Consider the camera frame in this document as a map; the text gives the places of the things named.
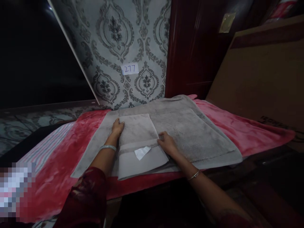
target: damask wallpaper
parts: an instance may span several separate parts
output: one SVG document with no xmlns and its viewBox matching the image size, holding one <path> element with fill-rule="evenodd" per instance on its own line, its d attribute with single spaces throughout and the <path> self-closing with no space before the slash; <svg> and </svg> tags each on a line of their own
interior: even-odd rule
<svg viewBox="0 0 304 228">
<path fill-rule="evenodd" d="M 170 0 L 51 0 L 101 105 L 113 109 L 164 96 Z M 123 75 L 122 64 L 139 73 Z"/>
<path fill-rule="evenodd" d="M 0 157 L 40 127 L 53 125 L 63 120 L 76 120 L 82 113 L 98 109 L 104 109 L 104 107 L 84 106 L 0 119 Z"/>
</svg>

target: red wooden door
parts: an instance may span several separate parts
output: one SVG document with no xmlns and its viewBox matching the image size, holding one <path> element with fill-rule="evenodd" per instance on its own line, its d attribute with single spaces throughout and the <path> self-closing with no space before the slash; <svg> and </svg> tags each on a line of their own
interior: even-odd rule
<svg viewBox="0 0 304 228">
<path fill-rule="evenodd" d="M 165 97 L 197 94 L 204 99 L 234 33 L 253 0 L 173 0 Z M 229 33 L 219 33 L 225 13 L 236 13 Z"/>
</svg>

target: red sleeve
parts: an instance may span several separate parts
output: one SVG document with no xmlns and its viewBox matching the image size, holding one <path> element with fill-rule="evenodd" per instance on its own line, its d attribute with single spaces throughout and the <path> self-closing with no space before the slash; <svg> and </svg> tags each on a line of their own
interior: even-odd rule
<svg viewBox="0 0 304 228">
<path fill-rule="evenodd" d="M 106 213 L 106 177 L 103 171 L 89 167 L 72 187 L 54 225 L 87 227 L 88 223 L 103 226 Z"/>
<path fill-rule="evenodd" d="M 261 224 L 256 221 L 249 221 L 248 219 L 238 215 L 237 213 L 227 213 L 222 216 L 217 223 L 217 228 L 263 228 Z"/>
</svg>

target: pink blanket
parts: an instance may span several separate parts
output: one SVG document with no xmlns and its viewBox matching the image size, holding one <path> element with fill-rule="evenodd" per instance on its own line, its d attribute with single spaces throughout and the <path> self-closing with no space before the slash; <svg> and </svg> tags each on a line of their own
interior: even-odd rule
<svg viewBox="0 0 304 228">
<path fill-rule="evenodd" d="M 224 111 L 206 101 L 189 96 L 197 106 L 239 148 L 243 156 L 281 146 L 295 136 L 293 131 L 267 126 Z M 110 110 L 92 111 L 81 115 L 74 126 L 48 158 L 36 177 L 36 195 L 32 200 L 25 193 L 20 202 L 20 220 L 35 222 L 60 213 L 72 185 L 77 179 L 70 175 L 80 161 L 91 137 Z M 107 199 L 150 188 L 182 177 L 180 172 L 149 174 L 117 181 L 108 178 Z"/>
</svg>

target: person's left hand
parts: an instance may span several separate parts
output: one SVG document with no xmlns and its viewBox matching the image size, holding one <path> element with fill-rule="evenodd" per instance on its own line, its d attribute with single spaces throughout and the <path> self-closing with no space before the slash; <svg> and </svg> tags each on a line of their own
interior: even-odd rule
<svg viewBox="0 0 304 228">
<path fill-rule="evenodd" d="M 115 122 L 113 123 L 112 133 L 117 135 L 117 136 L 120 136 L 123 129 L 124 129 L 124 122 L 119 123 L 119 118 L 117 118 L 115 120 Z"/>
</svg>

